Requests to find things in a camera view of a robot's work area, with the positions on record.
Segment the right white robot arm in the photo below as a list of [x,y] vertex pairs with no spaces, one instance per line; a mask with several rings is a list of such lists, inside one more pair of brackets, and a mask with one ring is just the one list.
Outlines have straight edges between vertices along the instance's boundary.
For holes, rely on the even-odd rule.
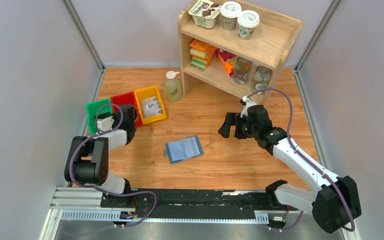
[[228,112],[218,133],[229,138],[232,126],[235,138],[254,139],[310,188],[305,190],[278,180],[265,189],[269,208],[276,210],[288,205],[312,214],[318,226],[329,234],[347,224],[350,230],[355,229],[354,220],[362,215],[362,209],[357,183],[350,176],[338,176],[305,153],[286,130],[273,126],[263,105],[247,105],[241,113]]

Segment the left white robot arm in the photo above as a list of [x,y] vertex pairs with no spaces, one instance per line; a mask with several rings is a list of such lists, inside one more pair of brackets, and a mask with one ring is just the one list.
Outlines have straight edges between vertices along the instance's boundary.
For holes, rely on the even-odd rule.
[[125,208],[133,201],[131,185],[127,179],[110,171],[109,153],[133,140],[138,112],[132,104],[111,103],[110,106],[118,111],[105,114],[98,111],[94,117],[95,134],[72,139],[64,178],[79,187],[112,195],[115,203]]

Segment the blue leather card holder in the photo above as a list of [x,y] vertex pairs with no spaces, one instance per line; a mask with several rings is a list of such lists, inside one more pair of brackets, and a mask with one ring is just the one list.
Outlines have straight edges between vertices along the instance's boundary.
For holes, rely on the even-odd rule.
[[165,144],[164,155],[170,164],[180,163],[204,154],[198,135],[189,136]]

